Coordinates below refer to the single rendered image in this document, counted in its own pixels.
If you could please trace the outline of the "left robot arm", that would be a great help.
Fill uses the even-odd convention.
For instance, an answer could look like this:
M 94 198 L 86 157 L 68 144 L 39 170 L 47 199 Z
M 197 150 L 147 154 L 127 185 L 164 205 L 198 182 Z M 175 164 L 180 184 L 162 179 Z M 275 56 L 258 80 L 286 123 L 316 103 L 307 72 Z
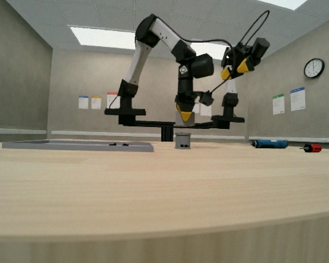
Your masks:
M 235 62 L 251 55 L 255 67 L 261 62 L 261 58 L 263 57 L 269 46 L 270 43 L 265 38 L 260 38 L 260 37 L 257 37 L 253 46 L 243 45 L 243 43 L 239 43 L 236 46 L 236 48 L 233 47 L 235 52 Z M 234 59 L 233 59 L 232 51 L 230 47 L 226 47 L 221 61 L 221 67 L 223 67 L 223 69 L 230 67 L 230 70 L 232 70 L 233 63 L 234 63 Z M 223 115 L 212 115 L 212 117 L 228 117 L 228 118 L 244 119 L 244 117 L 234 117 L 234 107 L 237 106 L 238 102 L 239 99 L 237 96 L 237 91 L 235 89 L 235 78 L 234 78 L 232 80 L 226 81 L 226 90 L 221 105 L 224 106 Z

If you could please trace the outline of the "grey l-shaped bracket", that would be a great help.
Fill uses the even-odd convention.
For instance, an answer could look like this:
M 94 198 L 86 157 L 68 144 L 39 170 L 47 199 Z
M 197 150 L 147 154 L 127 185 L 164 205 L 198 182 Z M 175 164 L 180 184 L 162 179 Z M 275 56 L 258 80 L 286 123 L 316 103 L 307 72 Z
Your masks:
M 175 112 L 174 126 L 188 127 L 195 126 L 195 112 L 192 112 L 187 121 L 183 121 L 180 112 Z

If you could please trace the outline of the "grey cylinder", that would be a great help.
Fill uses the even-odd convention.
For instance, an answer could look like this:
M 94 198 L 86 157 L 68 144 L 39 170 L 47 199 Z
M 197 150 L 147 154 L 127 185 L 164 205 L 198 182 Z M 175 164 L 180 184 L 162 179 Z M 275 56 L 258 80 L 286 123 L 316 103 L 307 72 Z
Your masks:
M 191 133 L 175 133 L 175 149 L 189 150 Z

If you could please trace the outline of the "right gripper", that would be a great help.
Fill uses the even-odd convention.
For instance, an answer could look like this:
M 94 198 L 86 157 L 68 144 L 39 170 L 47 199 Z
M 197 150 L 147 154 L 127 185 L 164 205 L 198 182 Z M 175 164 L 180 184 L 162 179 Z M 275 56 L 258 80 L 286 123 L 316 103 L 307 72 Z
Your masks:
M 183 121 L 187 121 L 191 115 L 196 99 L 194 82 L 188 79 L 178 81 L 177 95 L 174 102 L 176 102 L 177 111 L 180 112 Z

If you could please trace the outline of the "red and black screwdriver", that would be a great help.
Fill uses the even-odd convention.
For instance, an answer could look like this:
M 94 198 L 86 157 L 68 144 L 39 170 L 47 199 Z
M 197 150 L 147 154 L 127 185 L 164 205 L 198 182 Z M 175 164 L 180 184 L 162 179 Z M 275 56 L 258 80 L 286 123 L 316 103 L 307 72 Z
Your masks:
M 304 150 L 307 153 L 311 152 L 320 152 L 322 150 L 322 147 L 318 144 L 305 144 L 304 148 L 299 148 L 301 150 Z

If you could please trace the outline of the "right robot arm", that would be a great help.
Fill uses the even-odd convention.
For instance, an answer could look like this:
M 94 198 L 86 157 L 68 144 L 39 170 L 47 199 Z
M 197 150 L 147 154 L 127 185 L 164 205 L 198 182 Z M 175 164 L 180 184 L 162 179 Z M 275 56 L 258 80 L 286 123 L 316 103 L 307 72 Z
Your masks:
M 186 44 L 154 14 L 151 14 L 138 27 L 135 36 L 137 40 L 135 54 L 128 73 L 121 81 L 117 94 L 120 97 L 120 107 L 105 108 L 105 110 L 145 111 L 145 109 L 133 109 L 132 98 L 137 93 L 139 78 L 146 59 L 160 39 L 169 47 L 171 53 L 175 56 L 175 61 L 181 64 L 178 67 L 178 81 L 184 79 L 193 81 L 194 78 L 199 79 L 214 74 L 212 56 L 208 53 L 197 56 L 196 51 L 192 47 Z M 209 90 L 207 92 L 196 91 L 200 97 L 198 102 L 205 106 L 212 105 L 214 99 L 209 92 Z

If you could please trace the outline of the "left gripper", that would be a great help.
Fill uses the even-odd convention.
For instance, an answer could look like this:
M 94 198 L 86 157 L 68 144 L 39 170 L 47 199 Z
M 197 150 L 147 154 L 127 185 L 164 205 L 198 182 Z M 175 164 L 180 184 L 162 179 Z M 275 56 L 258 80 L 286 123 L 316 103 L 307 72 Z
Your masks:
M 249 55 L 248 57 L 245 57 L 244 59 L 241 59 L 236 62 L 234 71 L 232 72 L 231 77 L 228 80 L 232 80 L 236 77 L 244 75 L 244 73 L 249 73 L 254 70 L 255 70 L 254 61 L 252 59 L 252 56 Z M 226 78 L 230 75 L 230 72 L 231 72 L 230 67 L 223 69 L 223 71 L 220 74 L 222 80 L 226 80 Z

